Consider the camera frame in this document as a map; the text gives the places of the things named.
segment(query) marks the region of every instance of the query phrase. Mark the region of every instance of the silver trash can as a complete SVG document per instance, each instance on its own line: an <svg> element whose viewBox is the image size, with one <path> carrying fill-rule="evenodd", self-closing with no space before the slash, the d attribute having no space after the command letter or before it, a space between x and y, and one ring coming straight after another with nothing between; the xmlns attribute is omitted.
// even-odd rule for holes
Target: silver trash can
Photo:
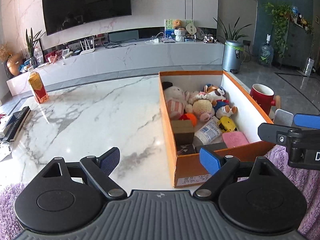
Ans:
<svg viewBox="0 0 320 240"><path fill-rule="evenodd" d="M243 43L227 40L224 45L222 68L231 73L238 73L242 61Z"/></svg>

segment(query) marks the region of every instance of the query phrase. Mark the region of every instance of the fluffy rug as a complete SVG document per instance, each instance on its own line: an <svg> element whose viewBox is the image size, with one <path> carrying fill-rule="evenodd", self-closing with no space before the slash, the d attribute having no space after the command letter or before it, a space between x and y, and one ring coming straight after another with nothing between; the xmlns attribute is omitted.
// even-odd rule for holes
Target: fluffy rug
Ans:
<svg viewBox="0 0 320 240"><path fill-rule="evenodd" d="M291 168L283 146L275 146L266 157L301 191L307 200L307 213L299 232L309 240L320 239L320 171Z"/></svg>
<svg viewBox="0 0 320 240"><path fill-rule="evenodd" d="M26 185L12 184L0 192L0 240L12 240L22 231L15 217L13 205Z"/></svg>

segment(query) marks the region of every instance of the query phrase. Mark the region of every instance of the small brown box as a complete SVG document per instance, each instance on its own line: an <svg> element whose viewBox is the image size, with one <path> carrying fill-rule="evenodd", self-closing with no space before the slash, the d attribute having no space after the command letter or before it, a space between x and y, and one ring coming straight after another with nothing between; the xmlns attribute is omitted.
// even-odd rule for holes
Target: small brown box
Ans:
<svg viewBox="0 0 320 240"><path fill-rule="evenodd" d="M194 128L190 120L171 121L171 127L176 145L188 145L193 143Z"/></svg>

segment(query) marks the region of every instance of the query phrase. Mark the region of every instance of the television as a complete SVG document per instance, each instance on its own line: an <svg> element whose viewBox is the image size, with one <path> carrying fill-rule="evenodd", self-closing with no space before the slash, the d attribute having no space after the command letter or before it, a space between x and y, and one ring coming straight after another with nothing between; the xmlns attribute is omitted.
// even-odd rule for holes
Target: television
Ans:
<svg viewBox="0 0 320 240"><path fill-rule="evenodd" d="M131 0L42 0L47 35L80 24L131 15Z"/></svg>

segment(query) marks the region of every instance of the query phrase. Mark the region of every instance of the orange ball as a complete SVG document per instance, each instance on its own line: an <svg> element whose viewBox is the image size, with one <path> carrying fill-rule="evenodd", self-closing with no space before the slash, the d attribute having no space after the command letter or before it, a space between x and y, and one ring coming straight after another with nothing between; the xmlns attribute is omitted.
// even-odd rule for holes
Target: orange ball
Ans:
<svg viewBox="0 0 320 240"><path fill-rule="evenodd" d="M193 127L197 125L197 118L194 114L185 114L185 116L192 122Z"/></svg>

